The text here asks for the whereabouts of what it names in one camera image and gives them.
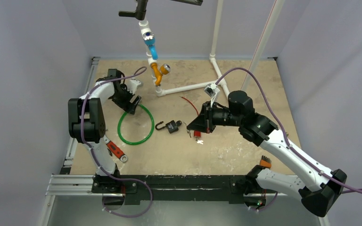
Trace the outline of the red cable lock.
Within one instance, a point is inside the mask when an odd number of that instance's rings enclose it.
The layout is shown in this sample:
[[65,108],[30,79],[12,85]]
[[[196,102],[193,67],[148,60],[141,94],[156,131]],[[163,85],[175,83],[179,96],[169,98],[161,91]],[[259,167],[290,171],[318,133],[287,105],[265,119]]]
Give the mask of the red cable lock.
[[[182,96],[181,96],[181,98],[184,99],[184,100],[186,100],[186,101],[193,107],[193,109],[195,110],[196,114],[199,115],[199,112],[197,111],[197,108],[194,106],[194,104],[193,104],[191,101],[189,101],[187,98],[182,97]],[[195,130],[195,131],[194,131],[194,138],[195,138],[196,141],[198,141],[198,140],[201,138],[201,132]]]

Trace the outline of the green cable lock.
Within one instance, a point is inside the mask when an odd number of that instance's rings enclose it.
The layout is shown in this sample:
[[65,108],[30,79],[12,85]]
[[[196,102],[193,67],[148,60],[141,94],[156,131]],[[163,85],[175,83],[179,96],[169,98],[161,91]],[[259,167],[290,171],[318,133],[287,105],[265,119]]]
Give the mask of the green cable lock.
[[127,144],[127,145],[141,145],[141,144],[145,143],[147,140],[149,140],[149,139],[151,138],[151,136],[153,135],[153,132],[154,132],[154,130],[155,130],[155,121],[154,121],[154,117],[153,117],[152,113],[151,113],[144,105],[138,104],[138,106],[139,106],[143,111],[145,111],[145,112],[148,114],[148,116],[149,116],[149,118],[150,118],[150,122],[151,122],[151,128],[150,128],[150,131],[149,131],[148,135],[146,135],[146,136],[145,136],[142,140],[140,140],[140,141],[131,142],[131,141],[126,140],[126,139],[122,136],[122,133],[121,133],[121,125],[122,125],[122,122],[123,122],[123,120],[125,119],[126,115],[128,115],[129,113],[124,112],[124,113],[121,115],[121,117],[120,117],[120,119],[119,119],[119,121],[118,121],[117,134],[118,134],[120,140],[121,140],[122,142],[124,142],[125,144]]

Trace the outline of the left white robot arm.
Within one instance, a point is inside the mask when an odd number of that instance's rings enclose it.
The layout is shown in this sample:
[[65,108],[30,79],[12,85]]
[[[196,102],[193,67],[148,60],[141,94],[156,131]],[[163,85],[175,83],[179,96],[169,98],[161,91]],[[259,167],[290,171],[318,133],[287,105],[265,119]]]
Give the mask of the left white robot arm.
[[86,94],[67,102],[69,135],[90,152],[96,166],[94,183],[99,186],[103,182],[111,193],[120,190],[123,179],[105,141],[106,122],[102,105],[111,100],[125,113],[134,114],[141,101],[136,92],[143,86],[135,77],[145,70],[142,67],[134,75],[125,76],[118,69],[110,69],[107,76],[99,78]]

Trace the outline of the black padlock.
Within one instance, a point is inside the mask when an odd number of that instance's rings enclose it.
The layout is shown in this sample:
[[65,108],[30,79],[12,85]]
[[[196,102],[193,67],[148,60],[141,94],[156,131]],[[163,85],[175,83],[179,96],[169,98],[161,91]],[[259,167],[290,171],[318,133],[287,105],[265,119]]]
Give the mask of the black padlock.
[[159,131],[159,130],[163,130],[163,129],[167,129],[170,134],[172,134],[172,133],[174,133],[174,132],[176,132],[176,131],[179,130],[179,126],[176,125],[176,121],[174,121],[174,120],[166,123],[164,126],[162,126],[162,127],[159,128],[158,126],[159,126],[159,125],[162,125],[163,123],[164,123],[163,121],[157,123],[157,124],[155,125],[155,129],[158,130],[158,131]]

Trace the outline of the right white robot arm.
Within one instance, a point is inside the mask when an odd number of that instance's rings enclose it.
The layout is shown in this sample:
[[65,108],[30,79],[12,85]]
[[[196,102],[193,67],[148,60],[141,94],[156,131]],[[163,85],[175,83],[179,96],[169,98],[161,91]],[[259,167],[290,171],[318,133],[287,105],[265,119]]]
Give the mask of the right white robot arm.
[[284,175],[255,166],[247,175],[247,188],[253,192],[262,188],[286,194],[300,200],[312,214],[326,216],[342,193],[346,173],[322,165],[284,137],[272,120],[255,112],[253,100],[246,92],[231,92],[228,104],[225,107],[217,102],[203,103],[199,115],[187,128],[212,133],[216,126],[238,127],[244,139],[271,153],[295,173]]

